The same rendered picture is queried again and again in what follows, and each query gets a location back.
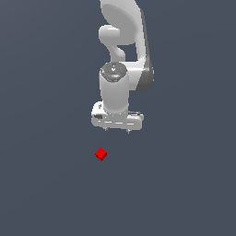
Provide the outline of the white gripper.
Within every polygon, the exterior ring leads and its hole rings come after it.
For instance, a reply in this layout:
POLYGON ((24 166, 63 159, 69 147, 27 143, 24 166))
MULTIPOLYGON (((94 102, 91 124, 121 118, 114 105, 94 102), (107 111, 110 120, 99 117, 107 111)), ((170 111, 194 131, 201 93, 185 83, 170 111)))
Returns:
POLYGON ((143 113, 127 112, 126 115, 126 118, 115 118, 113 114, 104 111, 102 101, 97 101, 91 111, 91 123, 94 126, 103 128, 105 132, 109 132, 110 128, 120 128, 130 134, 131 130, 142 128, 143 113))

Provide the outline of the small red cube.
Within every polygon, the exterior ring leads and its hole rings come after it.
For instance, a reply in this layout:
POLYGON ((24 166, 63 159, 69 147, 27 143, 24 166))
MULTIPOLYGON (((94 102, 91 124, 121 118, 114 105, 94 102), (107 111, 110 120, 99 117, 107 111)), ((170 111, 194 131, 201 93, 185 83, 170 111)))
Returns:
POLYGON ((98 151, 95 153, 95 156, 99 159, 99 160, 104 160, 105 157, 107 156, 107 152, 102 149, 101 147, 98 149, 98 151))

